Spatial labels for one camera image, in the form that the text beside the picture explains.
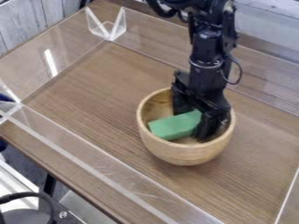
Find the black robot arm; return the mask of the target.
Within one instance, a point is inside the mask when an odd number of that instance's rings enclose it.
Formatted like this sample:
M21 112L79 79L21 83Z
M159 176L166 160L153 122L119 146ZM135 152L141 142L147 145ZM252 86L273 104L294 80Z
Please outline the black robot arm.
M193 136L211 137L230 119L232 106L225 96L232 66L238 60L234 0L146 0L162 18L178 17L189 24L191 41L190 70L174 73L173 112L201 111Z

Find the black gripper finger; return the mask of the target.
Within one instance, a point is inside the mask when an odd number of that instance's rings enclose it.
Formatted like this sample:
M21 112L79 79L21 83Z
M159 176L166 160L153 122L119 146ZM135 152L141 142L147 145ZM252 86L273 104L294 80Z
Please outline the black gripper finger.
M224 110L210 110L202 114L201 122L195 128L194 136L199 140L213 136L219 128L228 124L230 112Z
M189 103L189 98L179 92L173 93L173 112L175 115L193 111L193 106Z

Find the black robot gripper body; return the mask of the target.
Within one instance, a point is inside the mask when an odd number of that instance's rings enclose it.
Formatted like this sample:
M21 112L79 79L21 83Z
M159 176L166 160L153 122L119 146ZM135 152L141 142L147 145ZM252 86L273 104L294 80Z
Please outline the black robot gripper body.
M173 92L185 94L193 109L198 109L202 113L210 110L230 112L232 106L225 97L225 88L232 64L224 58L210 62L189 59L189 62L190 72L178 70L174 73Z

